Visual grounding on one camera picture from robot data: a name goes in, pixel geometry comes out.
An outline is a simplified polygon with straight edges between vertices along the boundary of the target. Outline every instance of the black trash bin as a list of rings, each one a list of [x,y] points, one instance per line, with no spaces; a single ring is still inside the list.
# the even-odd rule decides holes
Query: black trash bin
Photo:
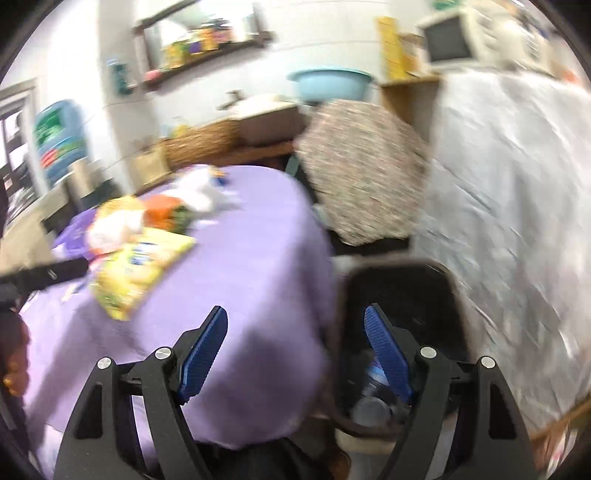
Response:
[[[391,439],[400,434],[402,425],[363,427],[349,418],[372,360],[363,327],[365,309],[372,303],[378,303],[393,324],[409,330],[420,345],[459,361],[469,360],[465,314],[452,274],[434,261],[366,258],[344,279],[338,318],[328,338],[332,372],[323,409],[349,435]]]

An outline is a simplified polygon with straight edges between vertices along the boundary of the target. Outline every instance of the yellow snack bag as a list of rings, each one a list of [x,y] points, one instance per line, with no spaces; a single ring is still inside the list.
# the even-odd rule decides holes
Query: yellow snack bag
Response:
[[[99,303],[115,320],[129,320],[146,291],[195,244],[190,236],[155,228],[105,259],[92,284]]]

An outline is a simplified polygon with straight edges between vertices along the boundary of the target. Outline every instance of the blue basin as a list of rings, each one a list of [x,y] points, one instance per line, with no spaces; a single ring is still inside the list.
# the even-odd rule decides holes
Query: blue basin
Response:
[[[311,104],[337,98],[365,100],[368,86],[374,80],[369,73],[337,67],[300,70],[287,78],[297,82],[300,100]]]

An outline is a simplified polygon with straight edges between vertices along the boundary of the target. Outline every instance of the blue gripper pad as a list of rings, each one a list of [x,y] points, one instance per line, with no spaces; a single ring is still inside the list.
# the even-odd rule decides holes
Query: blue gripper pad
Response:
[[[227,332],[228,314],[223,308],[219,308],[183,363],[177,390],[182,403],[201,391]]]
[[[374,307],[365,309],[365,334],[384,369],[390,390],[404,402],[413,396],[408,377],[408,363]]]

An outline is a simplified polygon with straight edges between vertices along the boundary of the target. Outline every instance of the window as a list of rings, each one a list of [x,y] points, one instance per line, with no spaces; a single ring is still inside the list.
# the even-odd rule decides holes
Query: window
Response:
[[[47,192],[33,140],[34,82],[0,90],[0,181],[8,194],[7,223]]]
[[[0,113],[0,176],[8,193],[7,222],[38,198],[29,172],[29,146],[23,131],[24,106],[20,101]]]

